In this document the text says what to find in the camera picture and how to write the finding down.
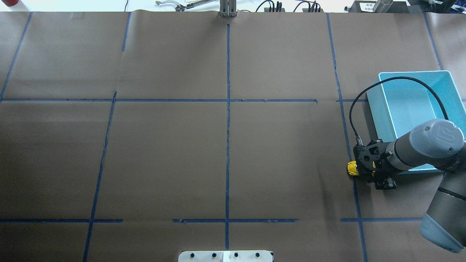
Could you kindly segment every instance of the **robotic arm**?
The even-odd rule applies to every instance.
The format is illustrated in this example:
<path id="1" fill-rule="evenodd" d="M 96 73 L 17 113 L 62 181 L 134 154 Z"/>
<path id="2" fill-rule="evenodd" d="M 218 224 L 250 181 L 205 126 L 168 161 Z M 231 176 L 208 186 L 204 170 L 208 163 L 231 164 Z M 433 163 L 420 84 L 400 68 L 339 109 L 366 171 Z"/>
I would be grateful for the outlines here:
<path id="1" fill-rule="evenodd" d="M 436 98 L 447 118 L 442 103 Z M 395 189 L 393 175 L 424 164 L 445 172 L 424 215 L 420 232 L 430 242 L 459 253 L 466 246 L 466 141 L 461 129 L 451 121 L 434 119 L 393 142 L 378 139 L 364 146 L 352 121 L 351 125 L 357 145 L 353 148 L 356 161 L 348 163 L 348 174 L 373 182 L 376 189 Z"/>

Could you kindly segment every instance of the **blue bin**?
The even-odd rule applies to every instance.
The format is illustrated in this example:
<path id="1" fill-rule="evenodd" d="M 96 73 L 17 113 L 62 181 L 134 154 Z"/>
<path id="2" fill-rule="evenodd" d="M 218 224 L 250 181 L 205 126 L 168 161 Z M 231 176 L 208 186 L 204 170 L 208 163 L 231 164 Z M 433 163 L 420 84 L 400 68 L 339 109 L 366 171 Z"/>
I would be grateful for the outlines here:
<path id="1" fill-rule="evenodd" d="M 377 82 L 394 76 L 414 77 L 428 84 L 445 106 L 450 121 L 466 132 L 466 110 L 449 71 L 382 72 Z M 394 141 L 419 124 L 443 118 L 434 96 L 411 80 L 385 82 L 367 91 L 367 98 L 378 138 L 384 142 Z M 404 173 L 429 172 L 438 170 L 431 165 L 422 165 Z"/>

